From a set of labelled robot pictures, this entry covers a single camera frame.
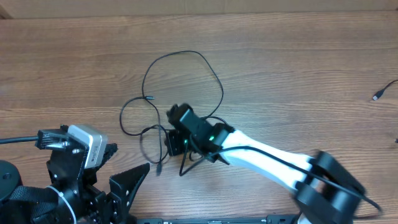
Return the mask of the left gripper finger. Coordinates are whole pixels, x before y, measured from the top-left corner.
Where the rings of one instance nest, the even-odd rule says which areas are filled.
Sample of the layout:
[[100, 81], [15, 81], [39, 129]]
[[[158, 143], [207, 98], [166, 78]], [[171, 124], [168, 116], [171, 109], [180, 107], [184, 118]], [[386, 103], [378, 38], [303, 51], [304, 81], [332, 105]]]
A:
[[127, 218], [137, 191], [150, 171], [145, 163], [109, 178], [110, 193], [116, 218]]
[[97, 152], [95, 152], [95, 154], [97, 155], [97, 160], [96, 160], [96, 164], [95, 167], [96, 168], [101, 168], [103, 165], [106, 164], [107, 161], [109, 161], [111, 159], [111, 157], [113, 156], [113, 154], [115, 154], [118, 150], [118, 145], [116, 143], [109, 143], [106, 145], [104, 152], [103, 152], [103, 157], [101, 162], [99, 162], [99, 155], [100, 153], [97, 150], [97, 146], [95, 146], [95, 150]]

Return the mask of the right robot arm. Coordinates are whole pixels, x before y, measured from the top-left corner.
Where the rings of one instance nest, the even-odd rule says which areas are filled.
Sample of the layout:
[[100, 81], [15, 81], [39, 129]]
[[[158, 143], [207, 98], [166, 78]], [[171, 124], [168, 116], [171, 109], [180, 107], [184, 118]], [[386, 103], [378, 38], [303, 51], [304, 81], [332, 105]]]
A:
[[188, 104], [173, 105], [167, 117], [174, 148], [245, 167], [283, 186], [302, 212], [298, 223], [353, 223], [365, 189], [331, 154], [276, 149], [225, 123], [210, 124]]

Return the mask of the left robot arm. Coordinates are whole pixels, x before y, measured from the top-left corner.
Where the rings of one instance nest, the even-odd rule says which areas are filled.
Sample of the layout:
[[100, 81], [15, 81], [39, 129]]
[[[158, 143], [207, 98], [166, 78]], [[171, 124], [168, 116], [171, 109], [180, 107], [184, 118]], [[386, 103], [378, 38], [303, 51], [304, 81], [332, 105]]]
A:
[[86, 124], [41, 129], [35, 136], [6, 138], [1, 144], [33, 141], [49, 150], [50, 185], [29, 187], [18, 168], [1, 161], [1, 223], [136, 223], [130, 215], [148, 163], [114, 174], [110, 191], [95, 187], [96, 173], [117, 152], [107, 135]]

